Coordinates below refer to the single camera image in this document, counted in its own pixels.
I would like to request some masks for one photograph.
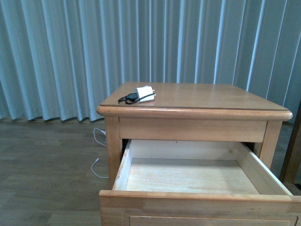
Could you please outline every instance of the wooden furniture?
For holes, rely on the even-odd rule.
[[[117,103],[144,85],[155,101]],[[97,112],[113,189],[100,192],[104,226],[299,224],[300,197],[268,169],[286,108],[231,85],[129,82]]]
[[[280,173],[280,180],[293,193],[301,195],[301,191],[294,185],[301,163],[301,100],[293,126],[290,141],[285,154]]]

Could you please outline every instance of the open drawer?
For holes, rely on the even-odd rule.
[[[239,142],[130,140],[103,226],[295,226],[292,194]]]

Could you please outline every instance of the laminate flooring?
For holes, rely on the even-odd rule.
[[[105,129],[104,121],[0,121],[0,226],[101,225],[98,193],[110,185],[90,170],[99,158],[95,172],[108,175],[93,128]],[[291,131],[282,126],[271,168],[277,177]]]

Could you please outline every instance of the drawer opening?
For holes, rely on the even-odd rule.
[[[130,140],[113,190],[292,195],[240,142]]]

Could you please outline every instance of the power cord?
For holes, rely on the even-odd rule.
[[[99,142],[99,141],[96,139],[96,136],[95,136],[95,130],[101,131],[101,132],[103,133],[104,136],[105,136],[105,131],[103,131],[103,130],[101,130],[101,129],[98,129],[98,128],[94,128],[94,130],[93,130],[93,135],[94,135],[94,139],[95,139],[95,141],[96,141],[97,143],[99,143],[100,145],[102,145],[102,146],[104,146],[104,147],[107,147],[107,145],[105,145],[105,144]]]
[[[99,141],[96,139],[96,136],[95,136],[95,131],[96,131],[96,130],[101,131],[102,134],[103,134],[104,136],[105,136],[105,131],[104,131],[104,130],[101,130],[101,129],[98,129],[98,128],[94,128],[94,129],[93,129],[93,135],[94,135],[94,139],[95,139],[95,141],[96,141],[97,143],[99,143],[99,144],[101,144],[102,146],[105,146],[105,147],[106,147],[107,145],[105,145],[105,144],[99,142]],[[95,162],[91,165],[91,171],[92,171],[96,176],[98,176],[99,178],[104,178],[104,179],[109,178],[109,177],[102,177],[102,176],[99,176],[99,175],[97,175],[97,174],[94,172],[93,166],[98,162],[98,160],[99,160],[99,158],[97,158],[97,159],[95,160]]]
[[[138,98],[138,95],[136,93],[130,93],[129,95],[120,98],[118,100],[118,103],[124,101],[127,105],[132,105],[132,104],[135,104],[135,103],[141,101],[142,99],[144,99],[146,97],[150,97],[153,95],[155,95],[155,94],[151,93],[149,95],[143,96],[142,98]]]
[[[97,158],[97,159],[95,160],[95,162],[92,164],[92,166],[91,166],[92,172],[93,172],[96,176],[98,176],[99,178],[103,178],[103,179],[109,178],[109,177],[102,177],[102,176],[99,176],[99,175],[97,175],[97,174],[94,172],[93,166],[95,165],[95,163],[97,163],[98,160],[99,160],[99,158]]]

